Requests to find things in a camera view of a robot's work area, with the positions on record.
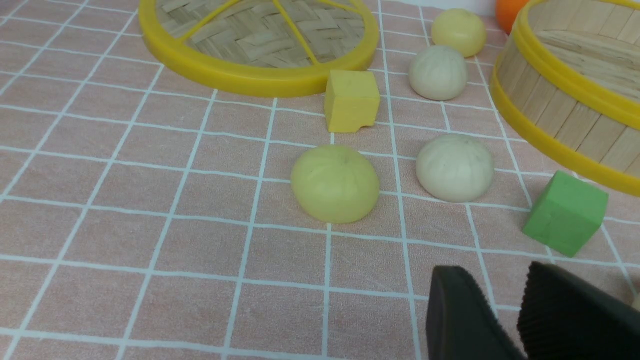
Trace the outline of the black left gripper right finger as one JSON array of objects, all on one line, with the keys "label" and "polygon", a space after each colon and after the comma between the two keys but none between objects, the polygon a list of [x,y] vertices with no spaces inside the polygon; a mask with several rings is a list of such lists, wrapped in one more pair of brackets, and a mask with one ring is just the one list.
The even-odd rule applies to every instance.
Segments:
[{"label": "black left gripper right finger", "polygon": [[637,360],[638,310],[558,265],[531,262],[518,316],[530,360]]}]

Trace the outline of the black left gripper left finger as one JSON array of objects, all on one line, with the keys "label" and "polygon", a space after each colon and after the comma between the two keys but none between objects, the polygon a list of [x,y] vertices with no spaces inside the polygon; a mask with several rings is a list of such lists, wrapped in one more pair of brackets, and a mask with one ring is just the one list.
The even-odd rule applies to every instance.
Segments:
[{"label": "black left gripper left finger", "polygon": [[473,276],[457,265],[436,265],[426,313],[430,360],[524,360],[496,319]]}]

